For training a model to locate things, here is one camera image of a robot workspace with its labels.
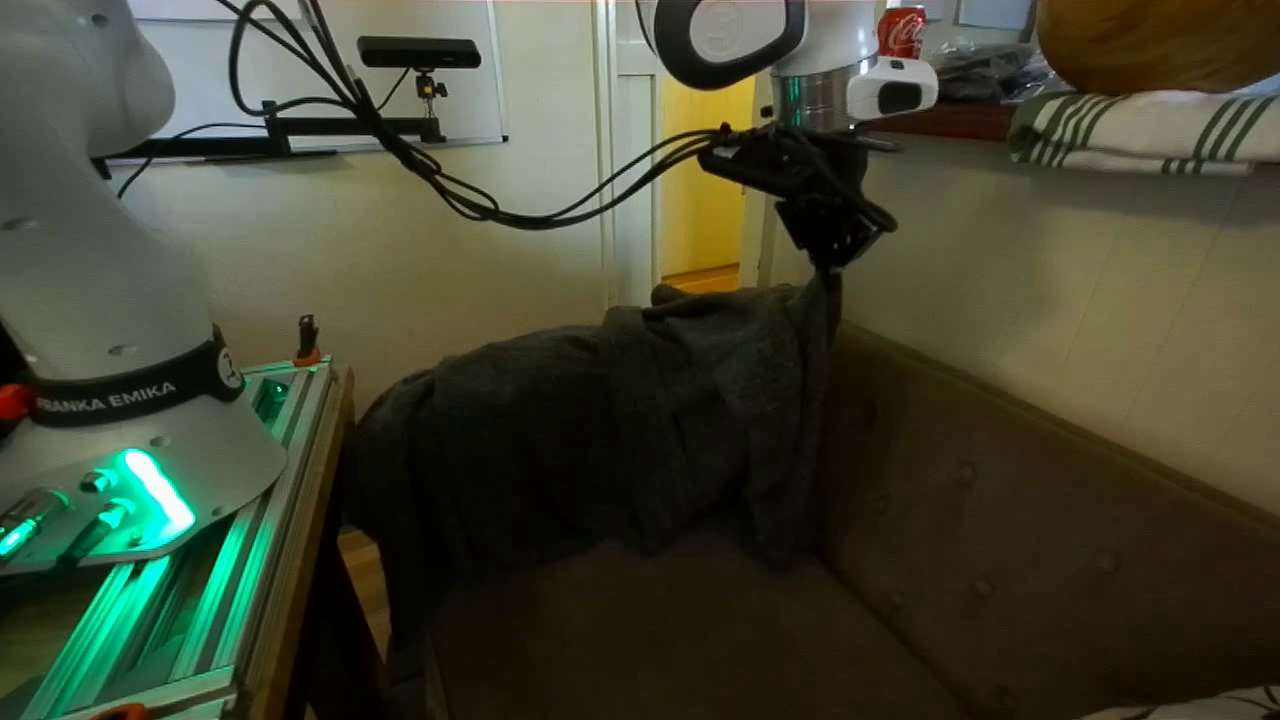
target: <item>couch cushion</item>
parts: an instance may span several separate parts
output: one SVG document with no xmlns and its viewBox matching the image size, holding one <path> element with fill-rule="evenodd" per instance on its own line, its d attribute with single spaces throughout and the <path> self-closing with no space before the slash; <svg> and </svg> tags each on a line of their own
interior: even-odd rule
<svg viewBox="0 0 1280 720">
<path fill-rule="evenodd" d="M 1275 518 L 885 340 L 835 369 L 832 568 L 985 717 L 1275 678 Z"/>
<path fill-rule="evenodd" d="M 761 568 L 730 530 L 477 579 L 433 648 L 452 720 L 966 717 L 835 576 Z"/>
</svg>

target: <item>dark gray cloth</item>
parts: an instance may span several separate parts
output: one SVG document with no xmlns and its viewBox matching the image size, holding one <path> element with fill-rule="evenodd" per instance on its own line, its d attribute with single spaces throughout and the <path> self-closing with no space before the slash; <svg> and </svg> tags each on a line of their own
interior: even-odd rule
<svg viewBox="0 0 1280 720">
<path fill-rule="evenodd" d="M 712 513 L 784 562 L 814 542 L 821 400 L 841 281 L 655 291 L 600 327 L 533 333 L 389 386 L 343 450 L 343 513 L 413 635 L 469 576 L 666 549 Z"/>
</svg>

